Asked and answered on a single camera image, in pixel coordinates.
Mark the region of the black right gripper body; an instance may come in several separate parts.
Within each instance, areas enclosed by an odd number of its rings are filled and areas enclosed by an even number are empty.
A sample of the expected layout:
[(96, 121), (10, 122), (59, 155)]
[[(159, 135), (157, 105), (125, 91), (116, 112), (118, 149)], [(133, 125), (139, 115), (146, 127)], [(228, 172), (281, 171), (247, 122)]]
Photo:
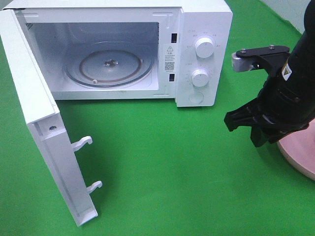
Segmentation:
[(308, 128), (310, 123), (310, 76), (269, 76), (257, 100), (262, 113), (258, 126), (269, 127), (270, 143)]

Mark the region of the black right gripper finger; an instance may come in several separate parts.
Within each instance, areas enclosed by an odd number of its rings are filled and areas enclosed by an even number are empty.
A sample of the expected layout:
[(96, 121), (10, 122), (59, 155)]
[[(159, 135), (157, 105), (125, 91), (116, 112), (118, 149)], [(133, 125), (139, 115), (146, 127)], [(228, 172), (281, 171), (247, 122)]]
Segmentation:
[(254, 125), (251, 129), (251, 141), (253, 145), (258, 148), (269, 141), (270, 138), (270, 128), (264, 126)]
[(232, 132), (239, 126), (254, 126), (262, 121), (262, 113), (257, 100), (252, 100), (240, 108), (227, 112), (224, 123), (227, 129)]

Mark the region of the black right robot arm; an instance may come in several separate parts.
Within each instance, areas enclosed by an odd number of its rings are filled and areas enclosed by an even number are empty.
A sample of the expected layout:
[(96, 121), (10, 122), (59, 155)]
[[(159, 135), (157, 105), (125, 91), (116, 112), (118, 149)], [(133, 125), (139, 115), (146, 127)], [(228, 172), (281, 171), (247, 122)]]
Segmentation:
[(307, 129), (315, 118), (315, 2), (304, 15), (305, 31), (293, 51), (286, 46), (242, 49), (232, 55), (237, 72), (264, 69), (268, 78), (257, 97), (226, 113), (229, 131), (251, 127), (255, 147)]

